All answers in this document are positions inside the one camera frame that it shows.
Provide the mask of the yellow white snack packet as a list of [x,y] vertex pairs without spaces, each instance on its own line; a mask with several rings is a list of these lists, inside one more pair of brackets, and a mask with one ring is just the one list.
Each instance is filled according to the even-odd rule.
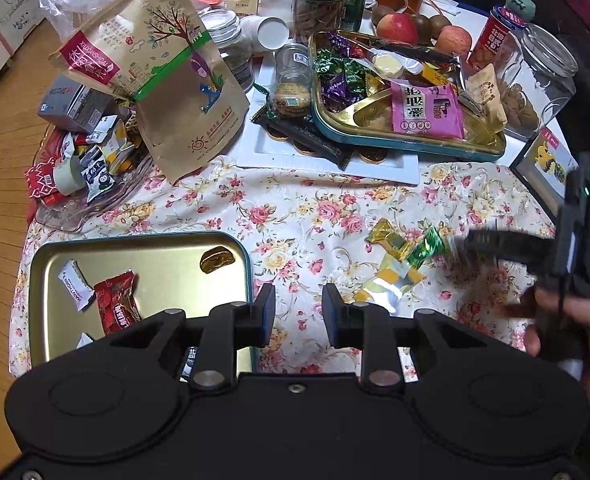
[[425,275],[406,260],[386,255],[373,278],[366,281],[353,298],[364,304],[378,304],[391,315],[401,315],[403,296],[424,279]]

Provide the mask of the gold chocolate coin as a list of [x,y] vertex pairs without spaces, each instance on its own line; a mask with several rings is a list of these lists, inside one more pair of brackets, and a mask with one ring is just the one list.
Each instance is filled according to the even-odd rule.
[[229,248],[219,245],[203,252],[202,257],[199,259],[199,269],[205,274],[210,274],[234,262],[233,252]]

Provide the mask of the red candy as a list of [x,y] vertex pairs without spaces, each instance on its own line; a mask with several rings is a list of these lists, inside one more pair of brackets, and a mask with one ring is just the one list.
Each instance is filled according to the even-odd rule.
[[141,321],[133,289],[136,275],[128,270],[94,285],[95,299],[105,335],[124,330]]

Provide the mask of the white candy sachet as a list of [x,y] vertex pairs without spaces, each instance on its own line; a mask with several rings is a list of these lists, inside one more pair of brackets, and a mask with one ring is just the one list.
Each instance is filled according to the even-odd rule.
[[94,289],[86,282],[76,260],[68,260],[57,277],[74,300],[77,311],[89,307],[94,299]]

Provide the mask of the glass dish of snacks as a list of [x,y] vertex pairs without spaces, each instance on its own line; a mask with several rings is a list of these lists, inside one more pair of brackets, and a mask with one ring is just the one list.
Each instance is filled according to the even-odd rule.
[[122,205],[153,167],[134,117],[107,116],[89,134],[48,126],[25,171],[27,221],[76,232]]

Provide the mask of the empty teal tin tray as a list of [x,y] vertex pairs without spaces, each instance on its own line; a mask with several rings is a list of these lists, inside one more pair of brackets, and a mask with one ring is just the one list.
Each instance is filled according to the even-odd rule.
[[[229,248],[235,262],[205,274],[199,269],[203,252]],[[58,279],[64,264],[74,259],[92,286],[128,270],[135,275],[133,297],[147,318],[165,309],[181,309],[189,318],[205,316],[218,304],[253,298],[251,258],[232,236],[219,232],[135,235],[41,247],[30,266],[28,288],[31,363],[42,364],[74,350],[83,335],[104,336],[95,301],[77,311]]]

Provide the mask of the floral tablecloth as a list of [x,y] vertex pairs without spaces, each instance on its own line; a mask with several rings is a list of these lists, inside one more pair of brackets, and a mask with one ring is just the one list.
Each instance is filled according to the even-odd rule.
[[[380,219],[410,242],[435,228],[442,237],[498,226],[550,237],[554,227],[508,167],[443,162],[421,169],[414,188],[394,183],[314,174],[311,171],[242,169],[220,156],[196,176],[171,185],[158,170],[144,178],[126,203],[86,222],[76,234],[28,226],[10,308],[8,371],[30,369],[29,263],[46,243],[94,237],[213,230],[234,236],[253,263],[254,292],[275,285],[277,318],[261,370],[278,373],[352,372],[356,350],[332,350],[324,336],[321,286],[336,284],[353,300],[371,278],[384,250],[366,238]],[[401,300],[401,314],[432,308],[524,350],[527,322],[501,318],[496,309],[516,302],[533,279],[523,266],[499,263],[474,273],[436,259],[426,278]]]

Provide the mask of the yellow picture card box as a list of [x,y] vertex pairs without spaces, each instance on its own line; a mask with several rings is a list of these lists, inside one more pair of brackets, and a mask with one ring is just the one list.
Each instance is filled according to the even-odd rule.
[[551,220],[557,219],[564,203],[566,177],[576,167],[571,152],[547,127],[524,145],[510,165]]

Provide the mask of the gold foil candy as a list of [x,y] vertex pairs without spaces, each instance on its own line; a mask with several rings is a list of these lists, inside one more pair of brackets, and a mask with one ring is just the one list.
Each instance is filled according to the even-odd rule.
[[385,218],[376,222],[367,236],[367,242],[382,246],[388,255],[399,261],[405,260],[412,249],[409,240],[399,234]]

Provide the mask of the green foil candy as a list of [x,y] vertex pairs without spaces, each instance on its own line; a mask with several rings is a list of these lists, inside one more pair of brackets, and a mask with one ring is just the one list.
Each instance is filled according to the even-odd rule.
[[414,269],[420,269],[426,260],[445,255],[446,252],[448,252],[447,243],[438,230],[432,226],[432,228],[424,232],[421,240],[413,246],[406,260]]

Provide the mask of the clear plastic cookie jar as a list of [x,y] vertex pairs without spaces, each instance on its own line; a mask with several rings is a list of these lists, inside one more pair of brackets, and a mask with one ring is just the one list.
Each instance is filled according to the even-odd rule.
[[511,32],[496,59],[504,132],[526,141],[548,125],[574,96],[577,70],[572,53],[545,29]]

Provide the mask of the white flat box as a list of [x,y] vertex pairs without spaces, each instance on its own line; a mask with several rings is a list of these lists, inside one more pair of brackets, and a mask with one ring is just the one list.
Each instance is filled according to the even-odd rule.
[[269,87],[274,77],[274,57],[266,55],[247,93],[251,106],[240,139],[232,154],[237,166],[278,170],[333,172],[367,179],[417,185],[419,159],[414,154],[388,150],[368,159],[370,151],[331,141],[309,118],[277,116],[270,108]]

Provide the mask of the pink snack packet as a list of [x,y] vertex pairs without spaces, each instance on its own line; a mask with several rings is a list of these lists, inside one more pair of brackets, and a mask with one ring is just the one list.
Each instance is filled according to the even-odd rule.
[[463,113],[450,84],[418,87],[393,81],[391,122],[397,133],[434,139],[461,140],[464,136]]

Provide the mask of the black white snack packet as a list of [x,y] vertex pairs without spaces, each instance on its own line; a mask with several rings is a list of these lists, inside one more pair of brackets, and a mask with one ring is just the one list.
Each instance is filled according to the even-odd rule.
[[86,180],[86,202],[106,194],[114,185],[115,179],[109,173],[101,148],[94,145],[81,159],[82,177]]

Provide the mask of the tape roll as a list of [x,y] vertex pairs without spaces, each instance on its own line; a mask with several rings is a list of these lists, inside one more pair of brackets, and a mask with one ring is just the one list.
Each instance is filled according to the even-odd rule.
[[86,180],[81,173],[81,162],[78,156],[71,156],[56,162],[53,169],[56,190],[64,196],[69,196],[85,188]]

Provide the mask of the teal gold snack tray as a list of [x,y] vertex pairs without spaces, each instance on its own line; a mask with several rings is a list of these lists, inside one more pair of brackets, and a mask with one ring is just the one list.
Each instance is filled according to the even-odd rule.
[[308,40],[312,116],[333,141],[492,162],[507,148],[493,67],[359,32]]

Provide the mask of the red apple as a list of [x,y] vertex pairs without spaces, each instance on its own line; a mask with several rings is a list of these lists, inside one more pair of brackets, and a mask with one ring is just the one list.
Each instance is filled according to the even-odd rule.
[[377,23],[376,36],[389,41],[417,44],[417,27],[407,14],[390,13],[383,16]]
[[446,25],[436,40],[435,50],[444,54],[460,55],[466,58],[472,47],[469,32],[456,25]]

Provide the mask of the red tube snack can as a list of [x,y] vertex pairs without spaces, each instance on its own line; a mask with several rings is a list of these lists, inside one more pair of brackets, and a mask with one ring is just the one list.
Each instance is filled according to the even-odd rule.
[[469,55],[469,65],[474,70],[482,70],[487,65],[493,64],[495,70],[500,70],[518,47],[513,34],[524,28],[525,22],[518,14],[505,6],[494,6]]

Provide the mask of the small clear cracker jar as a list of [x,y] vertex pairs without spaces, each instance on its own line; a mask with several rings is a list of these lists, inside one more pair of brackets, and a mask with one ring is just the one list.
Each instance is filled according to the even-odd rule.
[[310,110],[312,71],[303,44],[286,44],[274,55],[275,72],[269,94],[272,110],[280,117],[302,118]]

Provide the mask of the grey cardboard box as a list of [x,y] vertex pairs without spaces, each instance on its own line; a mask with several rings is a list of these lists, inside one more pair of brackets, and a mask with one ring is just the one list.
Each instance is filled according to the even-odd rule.
[[91,133],[112,103],[112,96],[57,76],[45,93],[37,115],[65,131]]

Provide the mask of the brown kraft snack bag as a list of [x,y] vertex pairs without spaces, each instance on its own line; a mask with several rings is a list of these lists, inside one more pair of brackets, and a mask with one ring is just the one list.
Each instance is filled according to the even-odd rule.
[[50,61],[134,105],[143,141],[170,182],[206,166],[244,126],[245,91],[191,0],[115,0]]

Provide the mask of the white cup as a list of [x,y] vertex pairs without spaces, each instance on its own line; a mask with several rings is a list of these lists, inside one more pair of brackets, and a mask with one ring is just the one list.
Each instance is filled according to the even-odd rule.
[[277,16],[248,15],[241,25],[254,53],[278,51],[289,41],[289,26]]

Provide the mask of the walnut jar with lid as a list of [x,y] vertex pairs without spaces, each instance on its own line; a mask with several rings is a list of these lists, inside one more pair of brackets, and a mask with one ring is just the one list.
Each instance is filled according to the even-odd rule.
[[294,39],[307,44],[316,32],[339,29],[345,0],[292,0]]

